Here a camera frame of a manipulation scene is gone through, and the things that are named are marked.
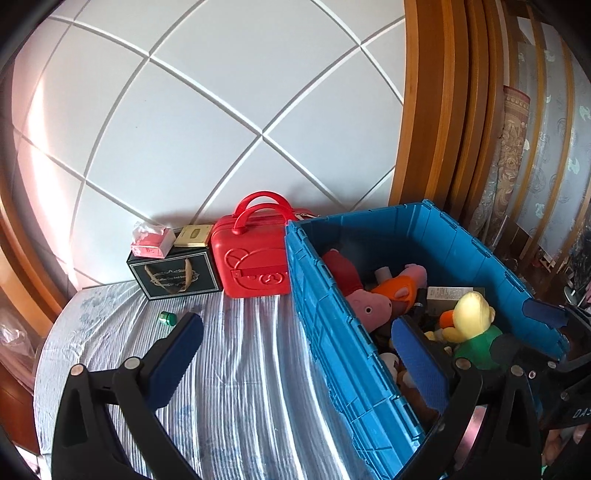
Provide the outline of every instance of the black gift box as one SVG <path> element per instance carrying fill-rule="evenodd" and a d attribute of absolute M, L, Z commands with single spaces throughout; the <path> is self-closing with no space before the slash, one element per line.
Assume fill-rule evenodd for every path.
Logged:
<path fill-rule="evenodd" d="M 136 257 L 130 253 L 127 264 L 148 300 L 222 290 L 209 247 L 172 247 L 166 258 Z"/>

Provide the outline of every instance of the red bag handle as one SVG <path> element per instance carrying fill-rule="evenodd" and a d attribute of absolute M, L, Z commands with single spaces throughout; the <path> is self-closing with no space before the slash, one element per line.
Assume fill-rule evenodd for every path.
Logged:
<path fill-rule="evenodd" d="M 242 201 L 237 205 L 236 210 L 234 210 L 232 216 L 239 217 L 240 215 L 242 215 L 244 213 L 244 210 L 246 210 L 246 207 L 248 207 L 248 204 L 259 197 L 269 197 L 270 199 L 275 200 L 282 207 L 288 210 L 293 210 L 290 203 L 287 200 L 285 200 L 281 195 L 275 192 L 268 192 L 266 190 L 263 190 L 262 192 L 251 193 L 248 197 L 244 197 Z"/>
<path fill-rule="evenodd" d="M 284 218 L 286 225 L 287 222 L 289 222 L 290 220 L 293 220 L 295 222 L 297 221 L 296 214 L 292 210 L 285 208 L 283 205 L 278 205 L 277 203 L 259 203 L 258 205 L 254 205 L 250 208 L 247 208 L 240 214 L 240 216 L 236 219 L 236 222 L 234 223 L 232 233 L 234 235 L 242 235 L 243 233 L 245 233 L 246 221 L 248 220 L 248 217 L 250 217 L 257 210 L 264 210 L 265 208 L 270 208 L 271 210 L 279 212 L 281 216 Z"/>

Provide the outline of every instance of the yellow duck plush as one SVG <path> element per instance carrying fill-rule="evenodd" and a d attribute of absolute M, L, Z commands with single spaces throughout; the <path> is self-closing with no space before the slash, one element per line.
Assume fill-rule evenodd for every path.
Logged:
<path fill-rule="evenodd" d="M 477 291 L 466 293 L 456 304 L 451 315 L 452 323 L 445 322 L 449 315 L 442 315 L 440 324 L 443 338 L 451 343 L 463 343 L 484 333 L 495 320 L 495 309 Z"/>
<path fill-rule="evenodd" d="M 502 332 L 492 325 L 495 320 L 493 309 L 477 291 L 466 293 L 456 307 L 444 312 L 440 318 L 441 336 L 444 341 L 460 343 L 454 357 L 467 358 L 477 368 L 492 369 L 497 364 L 492 360 L 490 348 L 492 342 Z M 433 332 L 425 334 L 430 340 L 436 340 Z"/>

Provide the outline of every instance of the gift box ribbon handle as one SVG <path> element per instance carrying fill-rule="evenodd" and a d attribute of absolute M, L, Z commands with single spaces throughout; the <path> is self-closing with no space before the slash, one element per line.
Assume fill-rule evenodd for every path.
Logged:
<path fill-rule="evenodd" d="M 191 266 L 191 262 L 188 258 L 185 258 L 185 281 L 184 284 L 178 288 L 168 288 L 162 285 L 162 282 L 158 279 L 158 277 L 156 277 L 156 275 L 152 273 L 148 265 L 144 265 L 144 270 L 154 285 L 162 287 L 170 295 L 176 295 L 177 293 L 187 291 L 187 289 L 191 286 L 191 282 L 193 281 L 193 267 Z"/>

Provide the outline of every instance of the green bottle cap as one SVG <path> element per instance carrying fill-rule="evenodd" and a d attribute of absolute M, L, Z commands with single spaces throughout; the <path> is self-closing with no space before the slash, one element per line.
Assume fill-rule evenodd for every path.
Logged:
<path fill-rule="evenodd" d="M 160 312 L 160 315 L 158 315 L 158 321 L 169 327 L 174 327 L 177 324 L 177 316 L 170 312 Z"/>

